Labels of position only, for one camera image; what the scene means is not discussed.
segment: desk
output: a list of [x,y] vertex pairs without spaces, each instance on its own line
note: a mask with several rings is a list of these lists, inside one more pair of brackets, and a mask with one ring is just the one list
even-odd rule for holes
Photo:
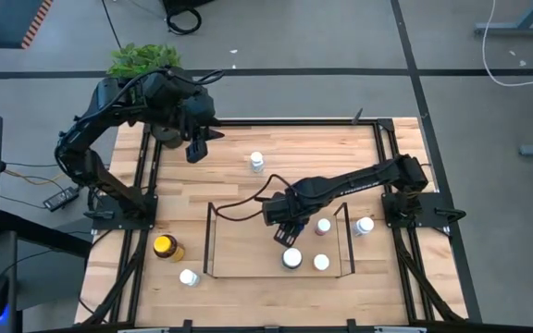
[[[434,191],[417,118],[392,120],[400,154],[418,158],[429,179],[425,191]],[[345,326],[349,318],[356,319],[359,326],[408,324],[392,232],[384,222],[381,187],[341,197],[321,211],[331,215],[340,204],[347,203],[352,223],[363,216],[375,220],[370,234],[353,239],[355,274],[340,278],[217,279],[203,275],[209,202],[221,205],[245,199],[271,173],[294,182],[311,176],[333,177],[374,165],[378,163],[378,151],[373,128],[290,124],[224,127],[220,130],[225,138],[209,142],[209,155],[194,165],[187,164],[183,147],[164,149],[157,178],[157,220],[147,242],[136,327],[180,327],[184,319],[191,319],[195,327]],[[133,182],[142,129],[136,125],[118,130],[110,171],[125,183]],[[384,135],[383,141],[386,155],[390,155],[389,138]],[[265,157],[263,174],[250,170],[253,151]],[[282,189],[283,185],[274,181],[266,195]],[[246,216],[257,208],[258,203],[248,203],[228,213]],[[91,251],[81,292],[88,305],[97,305],[115,282],[123,232],[113,231]],[[265,232],[272,235],[275,227],[265,227]],[[172,264],[154,255],[153,239],[164,233],[174,235],[185,245],[183,261]],[[457,314],[466,317],[448,238],[432,228],[418,228],[417,234],[429,281]],[[179,282],[184,268],[201,275],[198,287],[189,288]],[[411,284],[417,317],[422,318],[418,287],[413,279]],[[130,288],[126,288],[119,320],[127,316],[129,297]],[[88,316],[79,308],[76,322]]]

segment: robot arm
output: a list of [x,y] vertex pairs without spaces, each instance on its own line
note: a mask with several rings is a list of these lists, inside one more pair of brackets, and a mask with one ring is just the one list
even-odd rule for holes
[[90,146],[108,128],[141,121],[179,131],[180,137],[190,142],[187,160],[198,162],[207,155],[206,141],[223,136],[209,129],[219,122],[213,99],[202,86],[215,80],[195,82],[181,68],[156,69],[129,82],[101,80],[85,114],[74,118],[67,133],[59,134],[57,163],[77,184],[98,188],[116,199],[125,216],[145,216],[148,207],[141,190],[127,187],[111,175]]
[[416,193],[428,184],[418,160],[409,155],[395,158],[344,174],[332,179],[313,177],[301,179],[288,187],[284,193],[276,192],[262,202],[262,212],[268,226],[279,224],[275,241],[291,247],[308,223],[309,217],[332,200],[344,195],[389,184],[401,194],[396,211],[413,216],[420,208]]

